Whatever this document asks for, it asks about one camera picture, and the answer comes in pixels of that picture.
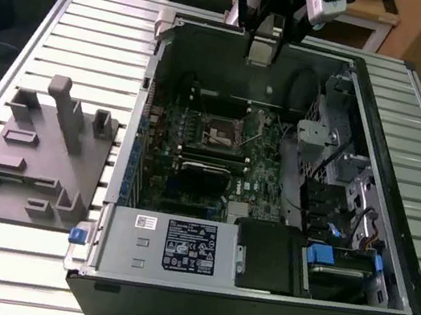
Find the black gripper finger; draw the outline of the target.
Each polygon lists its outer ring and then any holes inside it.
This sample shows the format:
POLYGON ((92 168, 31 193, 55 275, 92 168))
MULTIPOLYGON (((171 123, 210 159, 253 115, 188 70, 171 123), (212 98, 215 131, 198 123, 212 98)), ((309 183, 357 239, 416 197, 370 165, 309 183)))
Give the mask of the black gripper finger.
POLYGON ((255 35, 259 30, 260 26, 264 22, 264 20, 268 17, 270 8, 271 8, 272 0, 262 0, 260 6, 257 8, 254 20, 252 22, 251 29, 249 30, 248 38, 247 38, 247 47, 245 51, 245 59, 249 60, 251 47, 254 42, 255 35))
POLYGON ((285 7, 284 26, 279 36, 276 50, 277 61, 283 50, 283 46, 290 43, 300 43, 310 30, 307 7, 296 0, 288 0, 285 7))

